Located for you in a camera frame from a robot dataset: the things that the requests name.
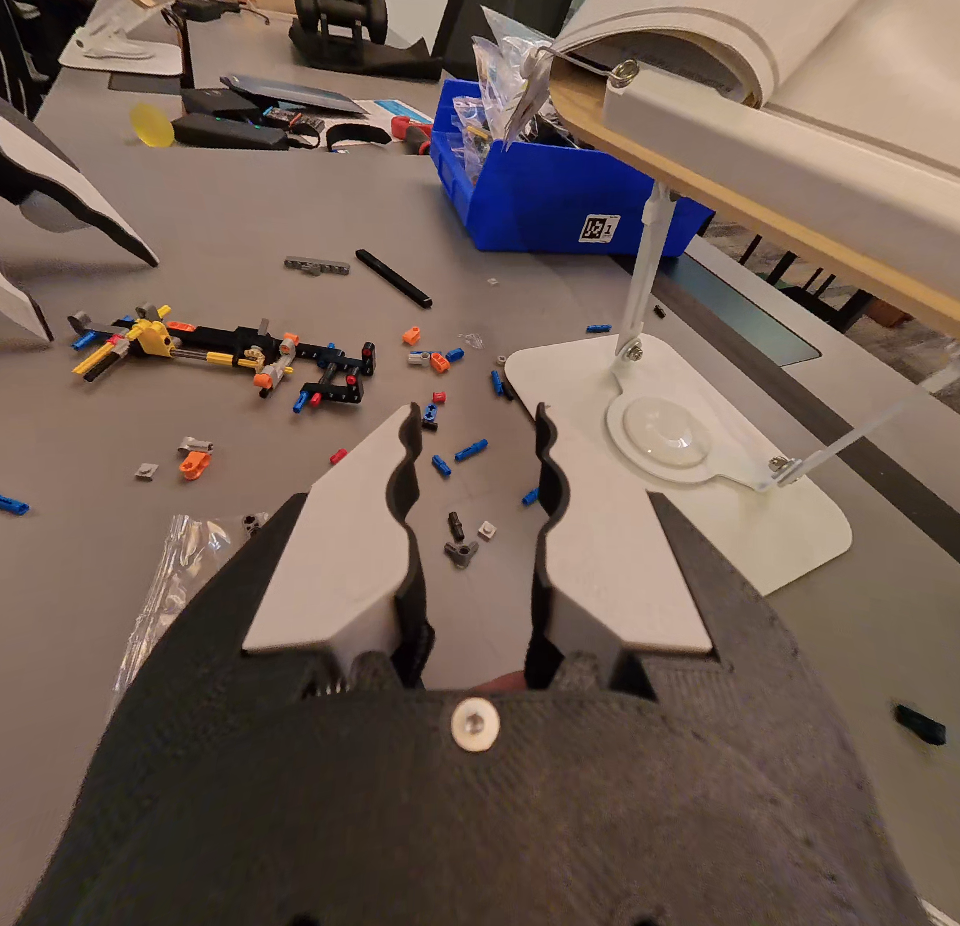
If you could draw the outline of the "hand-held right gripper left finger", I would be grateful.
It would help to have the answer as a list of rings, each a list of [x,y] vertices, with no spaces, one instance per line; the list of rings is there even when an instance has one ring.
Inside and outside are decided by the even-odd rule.
[[[306,495],[243,650],[319,651],[347,673],[387,656],[403,685],[423,685],[435,642],[426,580],[407,515],[419,500],[420,406],[395,410]]]

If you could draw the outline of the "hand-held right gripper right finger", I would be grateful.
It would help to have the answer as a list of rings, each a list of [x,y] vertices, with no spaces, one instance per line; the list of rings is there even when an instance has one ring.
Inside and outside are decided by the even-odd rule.
[[[642,688],[640,656],[710,657],[714,645],[646,488],[541,403],[534,417],[538,503],[529,688],[546,688],[574,654],[601,685]]]

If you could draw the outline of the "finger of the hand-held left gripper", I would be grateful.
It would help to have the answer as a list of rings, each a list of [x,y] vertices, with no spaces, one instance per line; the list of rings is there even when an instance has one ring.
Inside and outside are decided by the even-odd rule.
[[[13,285],[3,274],[1,274],[1,313],[7,320],[38,339],[44,342],[54,341],[54,335],[37,302],[29,294]]]
[[[151,267],[157,255],[24,114],[1,102],[1,197],[54,233],[92,227]]]

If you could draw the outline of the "clear plastic bag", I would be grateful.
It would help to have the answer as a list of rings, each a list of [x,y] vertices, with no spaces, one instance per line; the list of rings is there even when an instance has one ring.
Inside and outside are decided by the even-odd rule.
[[[190,600],[251,538],[242,516],[197,518],[175,515],[162,554],[131,632],[114,680],[107,716],[136,678],[150,652]]]

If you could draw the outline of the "black yellow lego assembly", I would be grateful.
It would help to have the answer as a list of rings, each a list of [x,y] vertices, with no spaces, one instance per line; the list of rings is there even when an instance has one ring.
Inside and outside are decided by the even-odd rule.
[[[93,382],[129,358],[183,361],[244,371],[266,400],[293,376],[295,365],[304,362],[318,368],[318,378],[303,382],[296,395],[292,411],[300,415],[323,403],[359,405],[364,382],[377,369],[373,343],[351,357],[335,344],[308,344],[290,332],[273,335],[268,320],[227,330],[171,320],[170,311],[167,305],[148,305],[112,322],[94,321],[84,311],[73,313],[67,319],[76,334],[72,349],[88,352],[73,374]]]

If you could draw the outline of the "lego instruction booklet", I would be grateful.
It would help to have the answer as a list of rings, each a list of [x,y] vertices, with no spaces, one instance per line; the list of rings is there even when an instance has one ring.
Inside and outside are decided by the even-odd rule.
[[[959,0],[585,0],[553,48],[649,65],[958,175]]]

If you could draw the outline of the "black dumbbell set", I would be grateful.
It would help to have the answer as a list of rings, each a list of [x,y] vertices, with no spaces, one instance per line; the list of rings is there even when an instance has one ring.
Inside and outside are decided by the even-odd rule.
[[[297,33],[309,47],[362,50],[364,33],[370,43],[385,45],[389,14],[386,0],[294,0]]]

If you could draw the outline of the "black lego piece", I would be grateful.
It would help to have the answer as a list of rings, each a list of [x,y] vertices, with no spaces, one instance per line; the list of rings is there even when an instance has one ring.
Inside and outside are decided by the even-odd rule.
[[[905,704],[895,704],[894,719],[923,743],[942,747],[947,742],[946,726]]]

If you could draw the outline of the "clear bags of lego parts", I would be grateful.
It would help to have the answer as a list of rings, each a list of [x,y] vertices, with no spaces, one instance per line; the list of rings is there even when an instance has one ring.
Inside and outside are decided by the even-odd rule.
[[[481,9],[493,34],[493,40],[473,38],[481,99],[491,135],[508,148],[549,106],[553,41],[488,6]]]

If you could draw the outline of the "black box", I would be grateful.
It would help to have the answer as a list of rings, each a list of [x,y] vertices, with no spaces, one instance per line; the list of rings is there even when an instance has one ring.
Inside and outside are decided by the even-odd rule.
[[[230,88],[192,88],[180,93],[185,113],[258,124],[261,110],[250,98]]]

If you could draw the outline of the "black case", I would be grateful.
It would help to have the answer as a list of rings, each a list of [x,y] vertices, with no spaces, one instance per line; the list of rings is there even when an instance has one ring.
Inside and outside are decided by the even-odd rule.
[[[281,128],[223,119],[202,113],[187,113],[172,121],[174,140],[204,149],[285,151],[290,148]]]

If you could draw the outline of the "dark blue folder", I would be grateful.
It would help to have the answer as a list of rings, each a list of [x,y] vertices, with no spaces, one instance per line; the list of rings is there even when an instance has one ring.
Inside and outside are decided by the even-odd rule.
[[[220,78],[223,86],[249,96],[315,107],[341,115],[367,116],[366,108],[350,97],[335,91],[323,90],[279,80],[266,80],[240,74]]]

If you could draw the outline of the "blue printed paper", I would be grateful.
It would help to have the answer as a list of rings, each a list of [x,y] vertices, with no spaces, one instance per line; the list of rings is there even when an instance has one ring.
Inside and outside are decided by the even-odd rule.
[[[393,134],[393,118],[398,116],[409,118],[411,123],[417,124],[423,132],[429,133],[432,130],[431,117],[400,100],[356,100],[355,103],[365,111],[367,123],[382,128],[390,134]]]

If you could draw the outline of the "black cloth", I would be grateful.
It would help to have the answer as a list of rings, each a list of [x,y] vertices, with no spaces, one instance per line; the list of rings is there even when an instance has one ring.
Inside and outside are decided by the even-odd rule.
[[[375,44],[362,35],[308,32],[297,19],[289,37],[304,62],[316,69],[422,81],[438,81],[443,69],[443,60],[430,55],[423,39],[409,47]]]

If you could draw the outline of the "blue storage bin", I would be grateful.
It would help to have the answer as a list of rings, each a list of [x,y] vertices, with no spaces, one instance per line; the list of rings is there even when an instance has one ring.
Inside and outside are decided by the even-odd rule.
[[[476,181],[453,144],[453,101],[479,98],[475,81],[445,80],[430,156],[453,209],[482,251],[635,255],[654,181],[606,152],[495,141]]]

